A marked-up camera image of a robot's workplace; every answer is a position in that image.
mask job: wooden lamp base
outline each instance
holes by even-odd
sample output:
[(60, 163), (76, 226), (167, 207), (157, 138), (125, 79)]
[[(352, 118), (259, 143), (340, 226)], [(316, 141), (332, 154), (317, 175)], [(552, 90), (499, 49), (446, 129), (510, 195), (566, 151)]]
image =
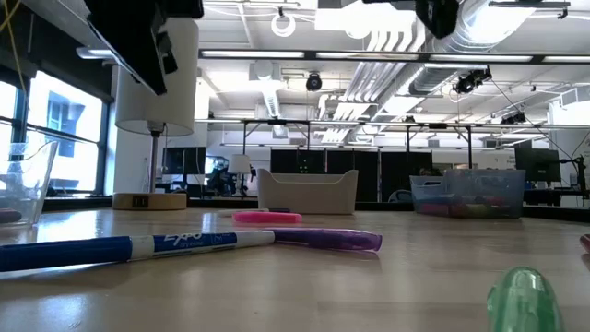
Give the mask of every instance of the wooden lamp base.
[(117, 210), (168, 211), (186, 209), (186, 194), (115, 193), (112, 208)]

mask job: desk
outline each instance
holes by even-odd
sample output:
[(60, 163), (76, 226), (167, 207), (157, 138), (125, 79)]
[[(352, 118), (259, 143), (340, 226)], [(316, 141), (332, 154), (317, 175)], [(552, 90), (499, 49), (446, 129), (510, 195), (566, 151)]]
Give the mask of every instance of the desk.
[[(109, 209), (42, 216), (0, 243), (234, 230), (211, 210)], [(486, 331), (501, 271), (551, 281), (567, 331), (587, 331), (590, 272), (582, 224), (453, 220), (413, 212), (305, 216), (307, 227), (383, 234), (378, 255), (290, 245), (129, 264), (0, 274), (1, 331)]]
[(563, 196), (581, 196), (580, 190), (559, 189), (527, 189), (525, 190), (525, 203), (528, 205), (547, 204), (553, 207), (561, 206)]

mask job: computer monitor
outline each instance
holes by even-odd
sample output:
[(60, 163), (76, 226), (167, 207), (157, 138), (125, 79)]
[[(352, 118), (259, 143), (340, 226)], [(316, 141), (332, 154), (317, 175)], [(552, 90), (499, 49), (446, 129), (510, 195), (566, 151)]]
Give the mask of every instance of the computer monitor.
[(205, 174), (206, 148), (165, 148), (164, 153), (163, 174)]
[(515, 148), (516, 169), (526, 171), (527, 181), (561, 182), (560, 154), (543, 148)]

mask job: yellow cable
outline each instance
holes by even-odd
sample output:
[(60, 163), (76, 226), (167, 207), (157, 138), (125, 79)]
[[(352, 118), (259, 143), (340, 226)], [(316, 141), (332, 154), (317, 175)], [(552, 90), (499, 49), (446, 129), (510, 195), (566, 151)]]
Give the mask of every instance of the yellow cable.
[[(5, 2), (4, 2), (4, 6), (6, 9), (8, 9), (7, 2), (8, 2), (8, 0), (5, 0)], [(20, 0), (17, 1), (17, 4), (15, 5), (14, 8), (12, 8), (12, 11), (10, 12), (10, 14), (8, 14), (8, 12), (6, 12), (6, 18), (5, 18), (4, 22), (2, 22), (2, 24), (0, 24), (0, 32), (2, 32), (4, 27), (10, 22), (10, 19), (12, 18), (12, 16), (15, 15), (15, 13), (17, 12), (18, 6), (20, 6)]]
[(8, 1), (4, 2), (4, 12), (6, 14), (6, 21), (5, 23), (8, 26), (8, 35), (10, 36), (10, 43), (12, 44), (12, 54), (15, 56), (15, 63), (17, 64), (17, 71), (18, 71), (18, 79), (20, 79), (20, 87), (22, 88), (23, 92), (25, 93), (25, 100), (27, 99), (27, 86), (25, 85), (25, 80), (22, 77), (22, 70), (20, 69), (20, 61), (18, 60), (18, 53), (17, 53), (17, 45), (15, 43), (15, 35), (12, 32), (12, 25), (10, 24), (10, 17), (16, 12), (16, 9), (20, 5), (20, 0), (17, 1), (17, 4), (12, 9), (12, 12), (8, 14)]

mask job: lamp stand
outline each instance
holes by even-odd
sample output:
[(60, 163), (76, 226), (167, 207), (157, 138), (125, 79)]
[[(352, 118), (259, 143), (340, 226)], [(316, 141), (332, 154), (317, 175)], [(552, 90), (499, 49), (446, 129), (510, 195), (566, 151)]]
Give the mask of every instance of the lamp stand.
[(156, 169), (158, 163), (158, 138), (162, 131), (151, 130), (151, 152), (149, 161), (149, 189), (146, 194), (115, 193), (112, 208), (121, 210), (181, 210), (186, 209), (186, 194), (156, 193)]

